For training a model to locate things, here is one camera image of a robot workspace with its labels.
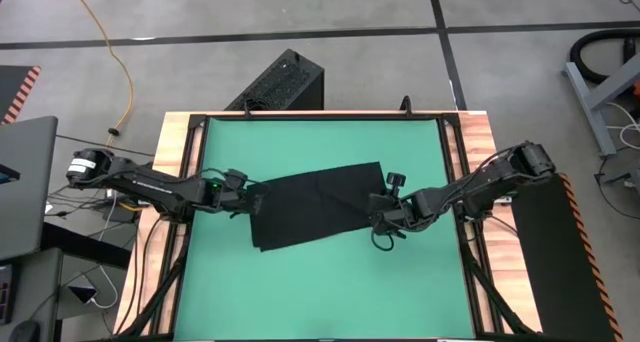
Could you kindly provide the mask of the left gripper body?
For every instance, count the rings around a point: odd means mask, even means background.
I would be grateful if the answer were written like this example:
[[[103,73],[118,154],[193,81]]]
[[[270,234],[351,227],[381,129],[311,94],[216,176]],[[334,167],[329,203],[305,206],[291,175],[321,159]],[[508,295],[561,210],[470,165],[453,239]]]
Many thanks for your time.
[[[245,185],[248,182],[246,174],[229,169],[223,173],[224,181],[219,193],[219,207],[233,215],[249,214],[250,206],[247,202]]]

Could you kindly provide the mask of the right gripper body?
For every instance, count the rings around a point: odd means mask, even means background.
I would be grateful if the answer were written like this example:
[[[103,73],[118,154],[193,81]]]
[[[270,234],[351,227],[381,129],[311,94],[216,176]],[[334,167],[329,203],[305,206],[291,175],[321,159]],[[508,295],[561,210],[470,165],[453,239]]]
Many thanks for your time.
[[[388,188],[385,190],[386,207],[384,209],[384,234],[394,237],[405,237],[407,233],[415,233],[418,229],[416,215],[411,196],[400,196],[400,189],[405,185],[406,176],[389,172],[386,177]]]

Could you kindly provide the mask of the black towel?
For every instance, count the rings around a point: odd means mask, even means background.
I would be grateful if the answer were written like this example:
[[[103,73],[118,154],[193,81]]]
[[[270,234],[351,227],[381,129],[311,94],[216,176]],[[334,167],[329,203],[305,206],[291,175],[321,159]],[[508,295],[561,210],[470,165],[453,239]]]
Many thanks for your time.
[[[342,166],[267,181],[271,192],[250,217],[253,246],[265,252],[370,225],[368,197],[385,191],[378,162]]]

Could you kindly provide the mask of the green table mat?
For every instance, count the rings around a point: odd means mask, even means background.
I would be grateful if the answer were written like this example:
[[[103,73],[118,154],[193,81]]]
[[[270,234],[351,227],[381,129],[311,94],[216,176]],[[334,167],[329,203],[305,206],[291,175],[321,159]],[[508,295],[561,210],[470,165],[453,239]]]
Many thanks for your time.
[[[367,162],[405,191],[446,184],[433,120],[209,123],[204,165],[258,181]],[[178,307],[179,341],[375,339],[473,334],[451,215],[406,239],[369,228],[262,252],[247,216],[195,217]]]

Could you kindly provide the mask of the black computer tower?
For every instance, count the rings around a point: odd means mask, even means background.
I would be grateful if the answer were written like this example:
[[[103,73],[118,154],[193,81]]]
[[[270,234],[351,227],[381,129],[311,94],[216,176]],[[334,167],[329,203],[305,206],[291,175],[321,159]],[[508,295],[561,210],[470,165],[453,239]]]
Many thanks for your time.
[[[225,111],[323,110],[325,69],[285,50]]]

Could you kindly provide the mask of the large black orange-edged mat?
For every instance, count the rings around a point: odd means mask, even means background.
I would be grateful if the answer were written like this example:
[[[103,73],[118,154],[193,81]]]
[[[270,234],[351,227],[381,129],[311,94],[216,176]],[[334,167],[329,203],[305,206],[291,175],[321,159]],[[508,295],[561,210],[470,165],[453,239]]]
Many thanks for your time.
[[[624,342],[567,176],[521,188],[512,213],[542,333],[569,342]]]

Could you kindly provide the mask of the black smartphone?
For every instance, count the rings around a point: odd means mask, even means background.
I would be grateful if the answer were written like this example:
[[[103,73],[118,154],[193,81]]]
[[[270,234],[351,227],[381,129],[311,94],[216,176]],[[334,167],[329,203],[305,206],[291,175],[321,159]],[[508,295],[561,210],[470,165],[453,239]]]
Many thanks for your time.
[[[98,294],[98,290],[92,285],[69,285],[68,289],[83,304],[92,303]]]

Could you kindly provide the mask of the grey laptop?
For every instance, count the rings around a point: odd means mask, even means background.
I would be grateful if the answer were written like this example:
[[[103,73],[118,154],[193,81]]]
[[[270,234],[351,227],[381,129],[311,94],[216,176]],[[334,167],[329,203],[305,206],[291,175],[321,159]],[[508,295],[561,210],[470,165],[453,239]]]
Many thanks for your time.
[[[0,164],[20,174],[0,185],[0,261],[40,248],[58,119],[0,126]]]

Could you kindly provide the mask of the grey metal stand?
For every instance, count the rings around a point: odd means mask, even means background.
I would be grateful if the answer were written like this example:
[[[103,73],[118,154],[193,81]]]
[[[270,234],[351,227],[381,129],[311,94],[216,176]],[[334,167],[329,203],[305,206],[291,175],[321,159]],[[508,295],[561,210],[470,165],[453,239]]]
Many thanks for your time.
[[[615,155],[617,149],[606,127],[602,109],[636,80],[640,79],[640,54],[635,55],[623,64],[594,89],[591,89],[586,84],[575,63],[567,62],[564,72],[578,97],[579,104],[595,136],[600,153],[604,156]]]

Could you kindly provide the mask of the grey side desk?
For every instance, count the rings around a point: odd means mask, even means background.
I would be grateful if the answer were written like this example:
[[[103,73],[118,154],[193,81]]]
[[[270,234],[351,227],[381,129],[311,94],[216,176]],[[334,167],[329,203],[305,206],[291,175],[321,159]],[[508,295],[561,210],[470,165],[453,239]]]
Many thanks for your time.
[[[62,322],[57,317],[57,304],[62,259],[59,249],[49,249],[16,261],[15,305],[11,322],[0,325],[0,342],[10,342],[14,328],[26,320],[38,323],[39,342],[60,342]]]

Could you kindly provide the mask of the grey round floor base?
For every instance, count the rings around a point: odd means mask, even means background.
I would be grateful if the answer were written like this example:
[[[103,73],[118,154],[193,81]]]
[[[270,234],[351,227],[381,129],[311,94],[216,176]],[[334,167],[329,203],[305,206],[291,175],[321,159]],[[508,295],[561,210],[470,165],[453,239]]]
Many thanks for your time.
[[[614,212],[640,221],[640,150],[620,147],[615,154],[603,156],[594,179]]]

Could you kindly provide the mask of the small black orange-edged mat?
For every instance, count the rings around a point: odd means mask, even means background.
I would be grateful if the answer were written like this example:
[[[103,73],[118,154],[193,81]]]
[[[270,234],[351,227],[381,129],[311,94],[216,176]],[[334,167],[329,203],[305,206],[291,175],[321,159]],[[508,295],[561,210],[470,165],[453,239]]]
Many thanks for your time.
[[[39,66],[0,65],[0,125],[17,120],[40,72]]]

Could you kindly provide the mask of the black computer mouse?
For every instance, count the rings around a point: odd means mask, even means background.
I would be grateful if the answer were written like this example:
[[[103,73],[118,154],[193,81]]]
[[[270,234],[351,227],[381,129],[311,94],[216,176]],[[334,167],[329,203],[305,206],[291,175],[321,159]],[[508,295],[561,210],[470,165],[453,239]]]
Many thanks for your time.
[[[33,320],[18,323],[9,336],[9,342],[39,342],[40,325]]]

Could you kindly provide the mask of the dark keyboard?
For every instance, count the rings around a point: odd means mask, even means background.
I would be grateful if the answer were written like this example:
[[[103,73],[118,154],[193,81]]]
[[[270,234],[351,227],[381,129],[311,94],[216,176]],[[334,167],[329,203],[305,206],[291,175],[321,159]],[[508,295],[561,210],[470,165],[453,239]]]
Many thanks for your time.
[[[11,322],[16,294],[17,271],[11,265],[0,265],[0,325]]]

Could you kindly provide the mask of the black metal table frame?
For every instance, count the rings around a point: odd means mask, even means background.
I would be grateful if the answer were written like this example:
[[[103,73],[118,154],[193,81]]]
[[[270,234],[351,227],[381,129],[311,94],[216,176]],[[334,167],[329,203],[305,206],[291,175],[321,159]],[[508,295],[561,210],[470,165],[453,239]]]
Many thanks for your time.
[[[181,175],[197,171],[204,165],[206,138],[209,123],[213,119],[223,121],[390,121],[407,119],[399,111],[261,111],[251,118],[240,113],[224,112],[169,112],[165,115],[159,133],[154,156],[157,170]],[[460,148],[479,145],[471,152],[471,161],[486,158],[494,150],[488,119],[483,112],[463,113],[460,127],[443,124],[443,114],[429,112],[424,120],[436,122],[442,148],[447,178],[458,174],[464,162],[458,157]],[[154,292],[164,273],[167,262],[172,261],[181,246],[187,247],[193,226],[172,227],[159,222],[153,210],[143,212],[140,220],[137,258],[128,271],[125,283],[125,300],[147,299]],[[174,332],[184,276],[170,288],[166,299],[153,318],[152,329],[158,332]],[[473,335],[479,330],[504,331],[505,321],[499,317],[496,307],[489,301],[477,281],[464,274],[467,299],[473,322]]]

